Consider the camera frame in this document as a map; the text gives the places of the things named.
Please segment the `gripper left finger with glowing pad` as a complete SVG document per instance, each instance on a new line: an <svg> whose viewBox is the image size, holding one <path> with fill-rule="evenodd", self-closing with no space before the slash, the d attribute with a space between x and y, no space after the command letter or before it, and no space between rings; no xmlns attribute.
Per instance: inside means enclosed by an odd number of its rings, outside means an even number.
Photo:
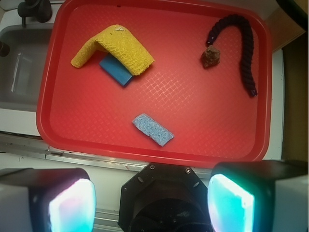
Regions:
<svg viewBox="0 0 309 232"><path fill-rule="evenodd" d="M91 232L95 186L82 168L0 171L2 232Z"/></svg>

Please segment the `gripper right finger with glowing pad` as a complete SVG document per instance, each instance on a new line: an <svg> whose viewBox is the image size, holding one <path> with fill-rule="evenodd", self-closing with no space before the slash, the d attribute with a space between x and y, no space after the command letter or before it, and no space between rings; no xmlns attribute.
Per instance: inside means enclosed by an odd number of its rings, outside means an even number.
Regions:
<svg viewBox="0 0 309 232"><path fill-rule="evenodd" d="M209 180L208 210L216 232L307 232L309 164L220 162Z"/></svg>

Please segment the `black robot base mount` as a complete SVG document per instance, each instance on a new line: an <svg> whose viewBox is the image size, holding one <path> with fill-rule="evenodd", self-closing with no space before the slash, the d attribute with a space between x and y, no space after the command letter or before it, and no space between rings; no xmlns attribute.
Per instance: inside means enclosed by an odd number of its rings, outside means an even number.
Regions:
<svg viewBox="0 0 309 232"><path fill-rule="evenodd" d="M150 163L121 187L125 232L212 232L208 188L190 168Z"/></svg>

